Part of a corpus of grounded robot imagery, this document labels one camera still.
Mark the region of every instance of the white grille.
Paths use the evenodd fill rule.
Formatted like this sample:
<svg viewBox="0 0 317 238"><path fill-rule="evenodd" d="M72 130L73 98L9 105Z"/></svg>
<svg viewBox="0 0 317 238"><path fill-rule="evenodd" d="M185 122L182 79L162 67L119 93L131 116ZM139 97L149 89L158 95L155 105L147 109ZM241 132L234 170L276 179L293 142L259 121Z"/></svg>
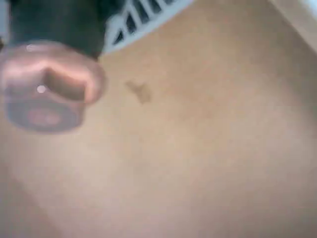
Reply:
<svg viewBox="0 0 317 238"><path fill-rule="evenodd" d="M120 50L154 31L194 0L127 0L120 14L107 21L105 53ZM0 0L0 35L7 38L6 3Z"/></svg>

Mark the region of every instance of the stain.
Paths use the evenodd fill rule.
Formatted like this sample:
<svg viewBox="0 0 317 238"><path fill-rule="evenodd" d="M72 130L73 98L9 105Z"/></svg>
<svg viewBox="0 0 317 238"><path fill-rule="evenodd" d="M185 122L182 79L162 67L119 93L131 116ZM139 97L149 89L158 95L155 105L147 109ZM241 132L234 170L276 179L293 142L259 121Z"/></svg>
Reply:
<svg viewBox="0 0 317 238"><path fill-rule="evenodd" d="M127 88L136 95L141 104L150 103L152 101L152 93L146 83L136 84L132 81L125 83Z"/></svg>

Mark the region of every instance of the black cylinder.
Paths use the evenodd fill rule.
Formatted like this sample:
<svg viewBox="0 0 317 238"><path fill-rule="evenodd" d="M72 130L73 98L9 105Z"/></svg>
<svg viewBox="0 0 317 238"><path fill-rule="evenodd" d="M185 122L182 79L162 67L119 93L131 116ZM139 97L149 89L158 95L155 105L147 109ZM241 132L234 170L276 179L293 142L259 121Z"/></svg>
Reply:
<svg viewBox="0 0 317 238"><path fill-rule="evenodd" d="M32 41L63 43L92 58L104 47L100 0L10 0L8 46Z"/></svg>

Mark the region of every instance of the vent grille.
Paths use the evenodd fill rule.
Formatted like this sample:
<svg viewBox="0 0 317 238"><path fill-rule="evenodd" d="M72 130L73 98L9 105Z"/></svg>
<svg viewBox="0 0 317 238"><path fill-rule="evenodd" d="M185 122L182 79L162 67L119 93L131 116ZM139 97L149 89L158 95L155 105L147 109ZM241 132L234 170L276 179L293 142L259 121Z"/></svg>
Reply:
<svg viewBox="0 0 317 238"><path fill-rule="evenodd" d="M121 14L107 22L105 52L142 38L181 12L194 0L127 0Z"/></svg>

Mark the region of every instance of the beige surface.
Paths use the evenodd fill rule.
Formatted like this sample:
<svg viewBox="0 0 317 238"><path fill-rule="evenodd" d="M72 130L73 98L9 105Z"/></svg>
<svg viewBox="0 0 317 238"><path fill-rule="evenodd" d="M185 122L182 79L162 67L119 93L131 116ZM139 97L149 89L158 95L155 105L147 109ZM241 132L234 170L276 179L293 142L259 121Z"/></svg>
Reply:
<svg viewBox="0 0 317 238"><path fill-rule="evenodd" d="M80 130L0 115L3 232L316 237L317 57L266 1L198 0L102 61Z"/></svg>

